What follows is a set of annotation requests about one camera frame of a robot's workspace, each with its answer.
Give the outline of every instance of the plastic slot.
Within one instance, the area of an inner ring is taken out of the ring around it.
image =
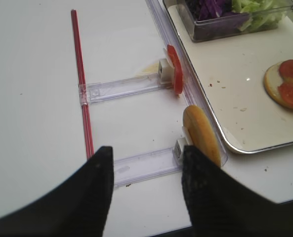
[[[171,83],[160,83],[159,74],[154,73],[106,83],[80,85],[79,93],[82,104],[92,104],[170,87]]]
[[[175,160],[173,148],[114,161],[115,188],[181,170]]]

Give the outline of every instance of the shredded lettuce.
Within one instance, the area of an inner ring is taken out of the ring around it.
[[[253,13],[265,11],[286,5],[286,1],[281,0],[232,0],[232,10],[236,13]],[[257,14],[251,16],[240,28],[240,31],[257,31],[259,28],[266,26],[275,27],[283,18],[284,13]]]

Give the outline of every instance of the purple cabbage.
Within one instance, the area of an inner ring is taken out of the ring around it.
[[[232,0],[185,0],[197,21],[234,15]]]

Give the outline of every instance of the white clip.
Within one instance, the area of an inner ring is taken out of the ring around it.
[[[175,160],[179,165],[182,165],[183,162],[184,147],[187,145],[193,145],[188,129],[186,127],[182,127],[182,130],[185,137],[177,139],[174,148]]]
[[[160,84],[172,84],[174,78],[174,66],[168,56],[167,50],[164,49],[166,59],[161,59],[158,65],[158,74],[160,76]]]

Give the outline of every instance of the open-faced sandwich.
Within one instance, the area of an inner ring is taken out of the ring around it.
[[[293,109],[293,59],[270,67],[264,76],[264,86],[278,104]]]

